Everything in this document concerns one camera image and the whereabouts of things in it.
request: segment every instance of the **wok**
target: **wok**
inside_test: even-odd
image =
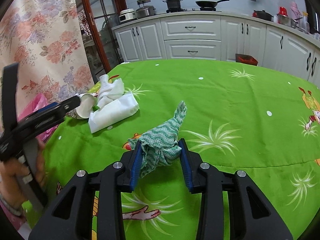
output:
[[[220,0],[217,2],[212,2],[212,1],[196,1],[196,4],[200,7],[207,7],[207,8],[215,8],[218,3],[220,2],[226,2],[230,0]]]

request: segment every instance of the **black pot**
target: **black pot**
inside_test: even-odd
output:
[[[180,9],[181,8],[180,1],[182,0],[165,0],[163,2],[167,3],[168,9]]]
[[[217,2],[212,2],[212,1],[196,1],[196,4],[200,7],[206,7],[206,8],[215,8],[218,3],[220,2],[226,2],[230,0],[220,0]]]
[[[257,18],[272,22],[272,15],[267,13],[265,10],[255,12],[257,13]]]

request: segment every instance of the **white rice cooker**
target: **white rice cooker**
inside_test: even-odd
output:
[[[121,11],[119,18],[120,23],[126,23],[137,19],[134,9],[126,9]]]

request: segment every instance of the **silver screw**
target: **silver screw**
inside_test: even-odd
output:
[[[245,173],[245,171],[237,171],[237,175],[239,177],[245,177],[247,174]]]
[[[200,168],[206,170],[206,169],[210,168],[210,164],[209,163],[201,163]]]
[[[77,171],[77,176],[78,177],[83,177],[84,175],[85,175],[85,171],[84,170]]]
[[[122,167],[122,163],[121,163],[121,162],[116,162],[116,163],[113,164],[113,167],[114,167],[115,169],[119,169],[119,168]]]

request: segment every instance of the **wooden door frame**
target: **wooden door frame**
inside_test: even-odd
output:
[[[104,52],[102,41],[100,40],[99,32],[97,30],[97,27],[95,25],[94,19],[93,19],[93,13],[91,11],[90,1],[89,0],[82,0],[83,9],[85,16],[88,19],[88,24],[90,28],[90,32],[93,38],[93,42],[97,47],[97,52],[100,57],[102,66],[106,73],[110,72],[111,67],[107,58],[107,55]]]

